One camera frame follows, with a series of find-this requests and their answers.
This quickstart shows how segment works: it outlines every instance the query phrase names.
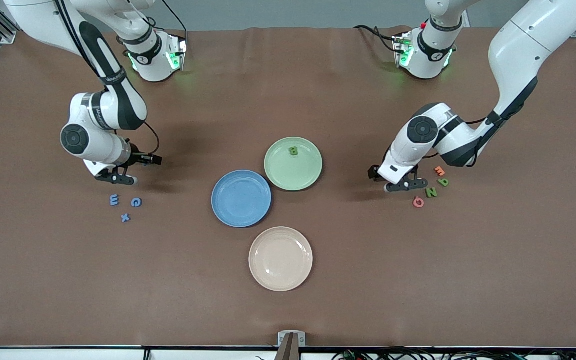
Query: green led light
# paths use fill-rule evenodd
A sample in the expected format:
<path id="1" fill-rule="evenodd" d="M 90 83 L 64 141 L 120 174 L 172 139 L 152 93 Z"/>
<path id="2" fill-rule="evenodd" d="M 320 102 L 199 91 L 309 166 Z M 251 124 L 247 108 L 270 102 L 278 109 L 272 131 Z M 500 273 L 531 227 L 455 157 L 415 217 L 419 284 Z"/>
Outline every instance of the green led light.
<path id="1" fill-rule="evenodd" d="M 401 55 L 401 66 L 408 66 L 410 64 L 410 59 L 415 54 L 414 48 L 409 46 L 407 50 Z"/>
<path id="2" fill-rule="evenodd" d="M 132 64 L 132 68 L 137 71 L 137 65 L 135 64 L 135 59 L 133 59 L 133 56 L 130 55 L 130 53 L 128 53 L 128 59 L 130 59 L 130 63 Z"/>
<path id="3" fill-rule="evenodd" d="M 181 66 L 179 64 L 179 56 L 175 54 L 170 54 L 169 52 L 166 52 L 166 55 L 168 58 L 168 62 L 170 63 L 170 68 L 172 68 L 173 70 L 179 69 L 179 67 Z"/>
<path id="4" fill-rule="evenodd" d="M 453 54 L 453 50 L 452 48 L 450 49 L 450 51 L 448 51 L 448 55 L 446 55 L 446 61 L 443 63 L 443 67 L 445 68 L 446 66 L 448 66 L 448 61 L 450 61 L 450 55 Z"/>

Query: cable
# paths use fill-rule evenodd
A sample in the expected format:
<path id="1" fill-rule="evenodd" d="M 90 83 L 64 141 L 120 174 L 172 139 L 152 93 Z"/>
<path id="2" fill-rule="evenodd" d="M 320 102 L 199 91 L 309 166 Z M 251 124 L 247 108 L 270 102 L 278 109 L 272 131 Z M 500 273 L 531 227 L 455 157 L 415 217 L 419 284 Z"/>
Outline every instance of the cable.
<path id="1" fill-rule="evenodd" d="M 166 0 L 161 0 L 162 3 L 164 3 L 164 5 L 166 5 L 166 7 L 168 8 L 168 11 L 170 11 L 170 14 L 172 14 L 176 20 L 179 22 L 179 24 L 181 24 L 181 27 L 183 28 L 183 38 L 187 39 L 188 38 L 188 30 L 186 29 L 186 25 L 184 25 L 184 22 L 179 18 L 179 16 L 177 16 L 177 14 L 172 11 L 172 9 L 170 8 L 170 6 L 168 5 L 168 3 L 166 2 Z"/>
<path id="2" fill-rule="evenodd" d="M 394 346 L 388 348 L 379 348 L 375 349 L 375 353 L 379 356 L 377 360 L 408 360 L 407 357 L 416 360 L 418 357 L 422 360 L 428 359 L 428 357 L 436 359 L 432 353 L 428 351 L 422 350 L 421 348 L 405 348 L 402 346 Z M 359 356 L 362 358 L 367 357 L 366 353 L 357 351 L 356 360 L 359 360 Z M 546 355 L 546 356 L 557 356 L 558 360 L 576 360 L 576 351 L 564 351 L 561 349 L 551 349 L 551 348 L 533 348 L 528 352 L 518 352 L 517 354 L 520 355 L 521 358 L 524 360 L 528 360 L 528 357 L 531 355 Z M 486 351 L 459 351 L 454 353 L 442 353 L 441 358 L 439 360 L 512 360 L 511 354 L 508 350 L 493 350 Z M 345 360 L 352 360 L 351 357 L 345 357 Z"/>
<path id="3" fill-rule="evenodd" d="M 393 53 L 397 53 L 397 54 L 403 54 L 403 53 L 404 53 L 403 50 L 397 50 L 397 49 L 395 49 L 395 48 L 392 48 L 392 47 L 388 46 L 388 44 L 386 43 L 386 40 L 393 41 L 393 37 L 400 36 L 400 35 L 403 34 L 403 32 L 400 32 L 400 33 L 398 33 L 398 34 L 392 35 L 391 37 L 388 37 L 388 36 L 382 35 L 382 33 L 379 31 L 379 28 L 376 27 L 376 26 L 374 27 L 374 29 L 371 29 L 370 27 L 367 27 L 366 25 L 357 25 L 357 26 L 353 27 L 353 29 L 366 29 L 366 30 L 368 30 L 371 34 L 379 37 L 379 40 L 381 41 L 381 43 L 382 43 L 388 50 L 392 51 Z"/>
<path id="4" fill-rule="evenodd" d="M 144 123 L 144 125 L 148 126 L 148 129 L 150 129 L 152 134 L 155 135 L 155 138 L 157 139 L 157 147 L 153 151 L 148 153 L 149 155 L 153 155 L 154 153 L 157 153 L 157 150 L 160 149 L 160 136 L 157 135 L 157 132 L 155 131 L 155 129 L 153 129 L 153 127 L 150 125 L 150 123 L 147 123 L 146 121 L 144 121 L 143 123 Z"/>
<path id="5" fill-rule="evenodd" d="M 382 39 L 386 39 L 386 40 L 390 40 L 390 41 L 393 39 L 392 37 L 378 34 L 375 30 L 371 29 L 370 27 L 367 27 L 366 25 L 357 25 L 357 26 L 353 27 L 352 29 L 365 29 L 365 30 L 368 30 L 369 32 L 371 32 L 373 35 L 375 35 L 377 37 L 381 37 Z"/>
<path id="6" fill-rule="evenodd" d="M 434 157 L 436 157 L 437 155 L 439 155 L 438 152 L 435 153 L 435 155 L 432 155 L 432 157 L 434 158 Z M 434 356 L 432 353 L 429 353 L 428 351 L 421 350 L 421 349 L 418 349 L 417 351 L 419 351 L 419 353 L 427 354 L 428 356 L 430 356 L 430 358 L 432 358 L 432 360 L 437 360 L 437 359 L 435 358 L 435 356 Z"/>
<path id="7" fill-rule="evenodd" d="M 340 356 L 341 354 L 345 354 L 345 353 L 346 353 L 345 350 L 338 352 L 338 353 L 334 354 L 330 360 L 335 360 L 338 356 Z"/>
<path id="8" fill-rule="evenodd" d="M 484 121 L 486 119 L 487 119 L 487 117 L 484 117 L 484 118 L 481 118 L 481 119 L 476 120 L 476 121 L 464 121 L 464 123 L 466 123 L 467 125 L 473 125 L 473 124 L 481 123 L 482 121 Z"/>
<path id="9" fill-rule="evenodd" d="M 135 7 L 135 5 L 130 0 L 126 0 L 126 3 L 130 5 L 130 7 L 134 10 L 134 12 L 137 13 L 137 15 L 141 18 L 141 20 L 143 20 L 144 23 L 148 24 L 149 27 L 153 27 L 153 29 L 157 30 L 162 31 L 164 30 L 162 27 L 157 27 L 157 20 L 155 20 L 151 16 L 144 15 L 141 11 L 137 9 L 137 7 Z M 121 41 L 119 35 L 117 36 L 117 43 L 124 45 L 124 42 Z"/>
<path id="10" fill-rule="evenodd" d="M 505 121 L 508 121 L 508 119 L 510 119 L 512 116 L 516 115 L 516 114 L 517 114 L 518 112 L 520 112 L 521 109 L 523 109 L 523 108 L 524 108 L 524 105 L 521 104 L 521 105 L 517 108 L 517 110 L 515 110 L 514 112 L 512 112 L 511 114 L 509 114 L 508 116 L 506 116 L 506 117 L 503 118 L 504 122 L 505 122 Z M 477 124 L 477 123 L 481 123 L 482 121 L 484 121 L 484 120 L 486 120 L 486 119 L 487 119 L 487 118 L 482 118 L 482 119 L 477 120 L 477 121 L 467 121 L 466 124 Z M 477 164 L 477 157 L 478 157 L 478 155 L 479 155 L 479 153 L 480 153 L 480 144 L 482 143 L 482 140 L 483 140 L 483 137 L 480 137 L 479 140 L 477 141 L 477 145 L 475 145 L 475 158 L 474 158 L 474 160 L 472 161 L 472 164 L 466 165 L 466 167 L 473 167 L 473 166 L 475 166 L 475 164 Z"/>
<path id="11" fill-rule="evenodd" d="M 368 355 L 365 352 L 358 352 L 357 354 L 359 354 L 359 356 L 361 356 L 363 358 L 363 360 L 374 360 L 373 357 L 371 357 L 370 355 Z"/>
<path id="12" fill-rule="evenodd" d="M 79 54 L 84 59 L 84 61 L 88 64 L 90 69 L 92 69 L 92 71 L 94 71 L 96 76 L 99 77 L 99 73 L 97 71 L 97 68 L 95 68 L 95 66 L 90 61 L 88 55 L 86 54 L 86 51 L 84 50 L 82 42 L 80 41 L 80 38 L 77 36 L 77 30 L 75 30 L 75 26 L 73 25 L 73 19 L 71 19 L 70 14 L 68 14 L 68 9 L 66 8 L 66 3 L 64 3 L 64 0 L 56 0 L 55 4 L 57 5 L 57 9 L 59 10 L 59 15 L 61 16 L 61 20 L 62 20 L 64 26 L 66 27 L 66 30 L 68 30 L 68 34 L 70 34 L 70 38 L 72 39 L 73 43 L 75 44 L 75 47 L 79 51 Z"/>

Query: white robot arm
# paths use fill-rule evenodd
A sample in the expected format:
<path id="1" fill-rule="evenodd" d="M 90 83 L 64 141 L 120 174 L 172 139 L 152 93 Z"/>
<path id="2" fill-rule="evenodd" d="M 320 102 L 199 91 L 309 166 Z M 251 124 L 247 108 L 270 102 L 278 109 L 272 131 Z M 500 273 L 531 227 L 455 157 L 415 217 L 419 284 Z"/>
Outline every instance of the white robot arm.
<path id="1" fill-rule="evenodd" d="M 537 86 L 537 72 L 576 30 L 576 0 L 530 0 L 490 43 L 488 59 L 499 88 L 499 101 L 477 129 L 446 104 L 428 104 L 398 133 L 381 166 L 368 176 L 390 182 L 387 192 L 425 187 L 417 164 L 431 148 L 446 164 L 474 166 L 490 139 L 517 114 Z"/>
<path id="2" fill-rule="evenodd" d="M 137 179 L 126 175 L 135 163 L 162 164 L 161 157 L 140 152 L 128 139 L 112 133 L 137 130 L 146 121 L 147 109 L 98 28 L 70 0 L 6 0 L 6 6 L 32 38 L 82 56 L 105 87 L 73 97 L 70 119 L 61 130 L 63 148 L 84 160 L 97 180 L 112 184 L 135 184 Z"/>
<path id="3" fill-rule="evenodd" d="M 105 23 L 128 49 L 132 68 L 147 82 L 161 82 L 183 68 L 186 39 L 154 29 L 140 12 L 155 0 L 71 0 L 76 9 Z"/>

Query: brown table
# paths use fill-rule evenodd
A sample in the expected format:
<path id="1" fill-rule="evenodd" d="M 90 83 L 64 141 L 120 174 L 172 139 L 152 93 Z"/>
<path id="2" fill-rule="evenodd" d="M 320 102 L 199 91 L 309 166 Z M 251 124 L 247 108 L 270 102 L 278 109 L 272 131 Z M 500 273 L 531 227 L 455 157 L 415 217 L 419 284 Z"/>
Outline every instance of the brown table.
<path id="1" fill-rule="evenodd" d="M 439 186 L 422 209 L 422 191 L 386 194 L 367 178 L 423 105 L 489 113 L 495 33 L 465 29 L 446 71 L 418 80 L 359 30 L 193 32 L 183 73 L 147 83 L 128 71 L 164 158 L 131 168 L 135 187 L 95 181 L 61 148 L 71 97 L 101 86 L 80 58 L 19 34 L 0 51 L 0 346 L 264 345 L 298 329 L 311 346 L 576 347 L 576 39 L 474 168 L 446 166 L 443 188 L 441 160 L 422 162 Z M 145 127 L 124 135 L 155 145 Z M 263 174 L 288 136 L 320 148 L 320 180 L 274 187 L 256 226 L 219 222 L 217 180 Z M 314 251 L 294 291 L 249 271 L 253 239 L 274 226 Z"/>

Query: plate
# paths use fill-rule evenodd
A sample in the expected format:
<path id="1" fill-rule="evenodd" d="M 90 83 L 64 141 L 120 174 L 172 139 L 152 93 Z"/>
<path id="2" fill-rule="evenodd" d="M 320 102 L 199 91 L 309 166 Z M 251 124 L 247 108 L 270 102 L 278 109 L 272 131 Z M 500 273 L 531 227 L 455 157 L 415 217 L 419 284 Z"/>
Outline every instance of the plate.
<path id="1" fill-rule="evenodd" d="M 263 168 L 278 188 L 301 191 L 313 185 L 322 174 L 322 153 L 302 137 L 285 137 L 270 146 Z"/>
<path id="2" fill-rule="evenodd" d="M 254 239 L 248 266 L 262 287 L 287 292 L 308 278 L 313 268 L 313 249 L 306 237 L 294 228 L 269 228 Z"/>
<path id="3" fill-rule="evenodd" d="M 246 228 L 259 223 L 268 210 L 270 185 L 250 170 L 236 170 L 222 177 L 212 190 L 212 210 L 222 223 Z"/>

